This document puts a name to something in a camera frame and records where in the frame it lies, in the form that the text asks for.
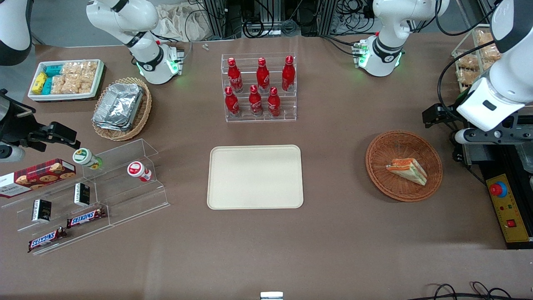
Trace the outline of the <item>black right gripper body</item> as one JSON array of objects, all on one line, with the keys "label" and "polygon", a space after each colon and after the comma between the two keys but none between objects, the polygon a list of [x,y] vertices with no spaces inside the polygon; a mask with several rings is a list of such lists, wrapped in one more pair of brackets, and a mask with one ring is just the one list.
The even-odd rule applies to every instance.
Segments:
[{"label": "black right gripper body", "polygon": [[38,152],[46,151],[46,144],[40,134],[46,134],[43,125],[37,122],[35,109],[21,104],[7,96],[7,90],[1,90],[1,152],[15,153],[24,148]]}]

